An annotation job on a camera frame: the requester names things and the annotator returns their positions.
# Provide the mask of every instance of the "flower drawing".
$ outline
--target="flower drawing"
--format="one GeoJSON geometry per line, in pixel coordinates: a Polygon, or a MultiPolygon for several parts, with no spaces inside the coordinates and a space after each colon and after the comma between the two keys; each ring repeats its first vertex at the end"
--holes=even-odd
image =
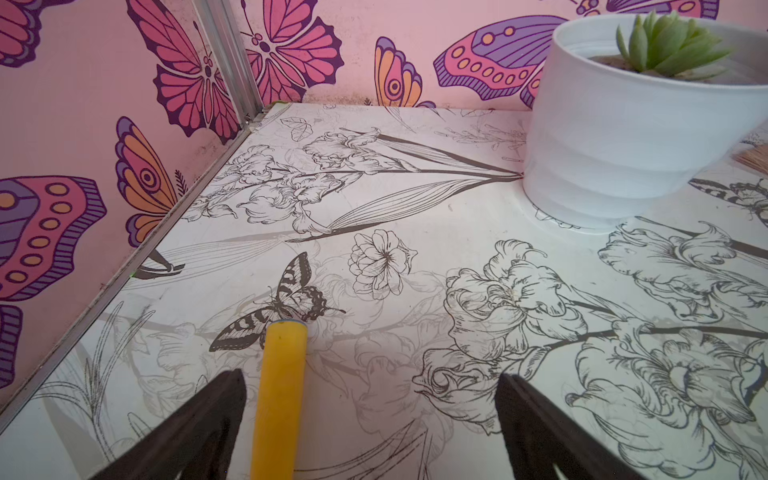
{"type": "Polygon", "coordinates": [[[566,402],[592,412],[626,462],[685,478],[720,456],[741,478],[764,478],[764,447],[744,445],[744,432],[759,431],[742,393],[756,381],[743,377],[744,353],[696,329],[660,337],[617,321],[614,330],[618,338],[584,343],[576,366],[585,391],[566,402]]]}
{"type": "Polygon", "coordinates": [[[278,166],[272,155],[264,154],[268,150],[272,150],[268,145],[248,147],[245,153],[228,161],[209,185],[232,190],[258,185],[269,180],[273,177],[272,170],[278,166]]]}
{"type": "Polygon", "coordinates": [[[768,287],[716,268],[736,257],[727,233],[714,225],[690,239],[650,230],[620,229],[598,252],[614,270],[630,275],[645,293],[670,306],[677,318],[713,323],[768,315],[768,287]]]}
{"type": "Polygon", "coordinates": [[[365,148],[365,145],[375,142],[380,134],[378,128],[366,134],[352,131],[348,134],[326,132],[303,149],[323,170],[350,169],[366,174],[382,170],[419,171],[408,162],[365,148]]]}
{"type": "Polygon", "coordinates": [[[237,206],[245,209],[248,223],[269,224],[293,217],[293,229],[298,233],[328,233],[330,230],[312,220],[304,207],[320,202],[325,195],[343,185],[331,174],[294,171],[278,181],[254,188],[250,199],[237,206]]]}
{"type": "Polygon", "coordinates": [[[465,268],[448,278],[445,310],[454,322],[449,334],[461,351],[491,360],[528,350],[526,329],[569,340],[587,332],[581,313],[558,293],[560,277],[527,259],[543,253],[520,240],[500,240],[496,251],[483,274],[465,268]]]}
{"type": "Polygon", "coordinates": [[[184,215],[181,218],[188,222],[194,222],[202,217],[223,217],[224,215],[232,215],[237,218],[237,214],[232,211],[229,206],[222,204],[228,198],[227,195],[200,195],[194,199],[194,202],[187,208],[184,215]]]}
{"type": "Polygon", "coordinates": [[[424,369],[413,378],[417,392],[452,419],[480,425],[485,433],[500,433],[494,395],[502,373],[531,378],[548,349],[531,347],[490,361],[472,358],[458,347],[430,349],[424,369]]]}
{"type": "Polygon", "coordinates": [[[376,300],[390,293],[402,292],[403,273],[410,273],[411,262],[417,254],[403,244],[395,232],[375,230],[370,237],[355,235],[355,246],[349,256],[349,271],[356,276],[355,292],[376,300]]]}

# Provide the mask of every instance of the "floral print surface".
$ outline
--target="floral print surface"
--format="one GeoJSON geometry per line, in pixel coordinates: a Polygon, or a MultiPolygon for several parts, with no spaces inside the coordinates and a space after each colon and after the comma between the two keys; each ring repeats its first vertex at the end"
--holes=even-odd
{"type": "Polygon", "coordinates": [[[478,141],[526,115],[399,114],[273,107],[0,435],[4,472],[90,478],[242,369],[227,476],[247,480],[263,332],[291,316],[308,328],[294,478],[513,478],[509,374],[646,478],[768,480],[759,219],[691,186],[585,235],[530,204],[514,149],[478,141]],[[141,273],[162,261],[184,268],[141,273]]]}

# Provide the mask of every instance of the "black and white butterfly print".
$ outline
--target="black and white butterfly print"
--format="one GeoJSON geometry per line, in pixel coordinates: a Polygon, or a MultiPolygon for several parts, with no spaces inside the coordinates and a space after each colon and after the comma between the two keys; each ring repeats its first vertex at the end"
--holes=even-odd
{"type": "Polygon", "coordinates": [[[739,183],[727,187],[701,178],[694,178],[688,183],[705,194],[747,209],[768,227],[768,188],[762,185],[764,180],[761,178],[756,184],[739,183]]]}
{"type": "Polygon", "coordinates": [[[314,286],[307,286],[311,277],[310,262],[306,252],[302,252],[288,263],[275,297],[266,306],[243,315],[221,330],[209,350],[242,350],[256,341],[264,348],[266,328],[270,323],[286,318],[311,322],[328,310],[337,310],[326,306],[323,292],[314,286]]]}

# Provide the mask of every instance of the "butterfly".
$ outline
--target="butterfly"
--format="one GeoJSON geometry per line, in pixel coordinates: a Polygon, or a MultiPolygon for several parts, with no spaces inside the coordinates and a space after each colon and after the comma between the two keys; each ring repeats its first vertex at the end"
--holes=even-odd
{"type": "Polygon", "coordinates": [[[118,120],[117,131],[114,151],[118,154],[115,165],[118,190],[125,201],[143,212],[133,215],[125,223],[128,243],[138,247],[178,198],[160,158],[134,122],[122,117],[118,120]]]}
{"type": "MultiPolygon", "coordinates": [[[[31,299],[71,273],[78,240],[106,214],[87,178],[0,180],[0,300],[31,299]]],[[[17,306],[0,305],[0,388],[15,376],[22,318],[17,306]]]]}
{"type": "Polygon", "coordinates": [[[336,70],[344,65],[339,53],[341,40],[320,17],[307,28],[316,3],[317,0],[263,0],[265,37],[253,30],[246,2],[240,0],[250,30],[241,33],[258,48],[246,48],[246,54],[265,105],[301,101],[307,88],[336,83],[336,70]]]}
{"type": "Polygon", "coordinates": [[[210,344],[209,350],[242,350],[255,342],[264,348],[266,328],[272,322],[286,318],[312,322],[328,310],[346,313],[326,306],[323,293],[314,286],[307,286],[311,277],[310,262],[306,252],[302,252],[288,263],[272,301],[226,326],[210,344]]]}
{"type": "Polygon", "coordinates": [[[179,22],[160,0],[127,0],[128,16],[144,37],[144,43],[165,65],[157,66],[157,101],[165,107],[168,121],[179,125],[188,137],[208,127],[222,144],[240,130],[227,86],[205,46],[197,22],[192,22],[205,47],[203,61],[179,22]]]}
{"type": "Polygon", "coordinates": [[[705,194],[747,209],[768,227],[768,188],[761,185],[764,180],[761,178],[756,184],[737,183],[727,187],[701,178],[694,178],[688,183],[705,194]]]}
{"type": "Polygon", "coordinates": [[[17,68],[35,60],[40,12],[74,0],[0,0],[0,65],[17,68]]]}
{"type": "Polygon", "coordinates": [[[376,84],[376,100],[383,107],[429,107],[431,101],[419,102],[422,95],[422,77],[413,64],[406,61],[406,54],[395,47],[387,37],[376,41],[373,80],[376,84]]]}
{"type": "MultiPolygon", "coordinates": [[[[693,18],[717,17],[720,0],[571,0],[576,15],[648,13],[664,15],[676,10],[693,18]]],[[[473,31],[438,56],[435,73],[441,87],[469,87],[482,100],[519,94],[533,106],[541,83],[541,70],[552,44],[552,32],[566,18],[529,15],[496,22],[473,31]]]]}

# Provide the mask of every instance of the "broom bristles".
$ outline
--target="broom bristles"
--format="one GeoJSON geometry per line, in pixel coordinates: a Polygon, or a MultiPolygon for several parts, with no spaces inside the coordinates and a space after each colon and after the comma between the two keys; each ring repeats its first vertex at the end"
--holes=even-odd
{"type": "Polygon", "coordinates": [[[763,175],[768,175],[768,144],[745,150],[740,154],[734,155],[733,159],[740,164],[759,171],[763,175]]]}

